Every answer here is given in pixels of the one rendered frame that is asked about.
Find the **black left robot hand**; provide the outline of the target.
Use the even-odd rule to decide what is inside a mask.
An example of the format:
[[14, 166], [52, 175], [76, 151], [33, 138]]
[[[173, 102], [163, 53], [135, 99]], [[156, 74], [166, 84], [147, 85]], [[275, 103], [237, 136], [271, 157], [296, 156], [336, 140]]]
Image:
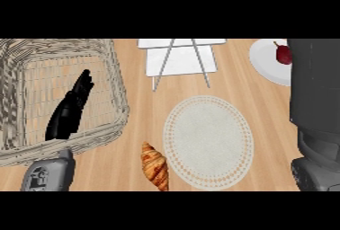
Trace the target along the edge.
[[71, 134], [77, 132], [94, 86], [91, 71], [86, 69], [54, 111], [46, 126], [46, 140], [68, 139]]

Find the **white tiered shelf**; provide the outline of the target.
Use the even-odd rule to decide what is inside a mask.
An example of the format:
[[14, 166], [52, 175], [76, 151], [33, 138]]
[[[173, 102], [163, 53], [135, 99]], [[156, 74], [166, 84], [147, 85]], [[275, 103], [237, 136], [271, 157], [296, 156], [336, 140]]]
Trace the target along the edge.
[[139, 39], [138, 47], [147, 50], [147, 77], [157, 91], [163, 76], [203, 74], [210, 84], [209, 73], [218, 71], [215, 45], [227, 39]]

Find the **round beige placemat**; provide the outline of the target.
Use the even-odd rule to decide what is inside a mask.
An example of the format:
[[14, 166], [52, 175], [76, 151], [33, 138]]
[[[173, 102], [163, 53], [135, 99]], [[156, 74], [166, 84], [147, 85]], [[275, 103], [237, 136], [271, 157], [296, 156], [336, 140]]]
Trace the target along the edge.
[[198, 95], [176, 105], [164, 122], [164, 155], [176, 175], [201, 190], [225, 190], [243, 180], [255, 138], [230, 102]]

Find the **pale wicker basket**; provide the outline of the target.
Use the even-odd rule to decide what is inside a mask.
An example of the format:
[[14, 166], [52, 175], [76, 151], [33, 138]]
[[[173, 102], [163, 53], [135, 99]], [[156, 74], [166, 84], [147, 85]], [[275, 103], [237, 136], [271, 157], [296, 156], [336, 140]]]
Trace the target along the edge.
[[[94, 89], [79, 131], [46, 140], [52, 113], [85, 70]], [[77, 154], [123, 134], [129, 105], [111, 39], [0, 39], [0, 166]]]

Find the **golden brown croissant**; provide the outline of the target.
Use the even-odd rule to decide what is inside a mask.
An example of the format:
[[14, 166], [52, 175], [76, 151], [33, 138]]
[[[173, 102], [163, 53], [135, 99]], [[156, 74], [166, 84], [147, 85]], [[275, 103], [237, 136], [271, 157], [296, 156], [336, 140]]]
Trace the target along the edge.
[[166, 157], [148, 142], [142, 144], [141, 160], [142, 171], [153, 185], [160, 191], [169, 191], [169, 167]]

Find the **white round plate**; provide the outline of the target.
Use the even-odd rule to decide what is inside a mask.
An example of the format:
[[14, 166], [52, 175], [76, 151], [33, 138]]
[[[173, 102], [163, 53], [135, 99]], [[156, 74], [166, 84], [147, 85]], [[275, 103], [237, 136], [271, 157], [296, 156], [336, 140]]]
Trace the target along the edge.
[[277, 47], [287, 45], [286, 39], [261, 39], [249, 51], [249, 59], [256, 72], [274, 83], [292, 85], [292, 66], [277, 60]]

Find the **dark red fruit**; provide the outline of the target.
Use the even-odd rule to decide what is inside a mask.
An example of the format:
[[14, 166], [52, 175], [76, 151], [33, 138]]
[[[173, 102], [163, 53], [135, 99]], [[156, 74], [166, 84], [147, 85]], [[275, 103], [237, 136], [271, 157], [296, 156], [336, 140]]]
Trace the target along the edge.
[[293, 63], [292, 50], [287, 46], [280, 45], [278, 42], [274, 42], [277, 46], [277, 60], [281, 64], [290, 65]]

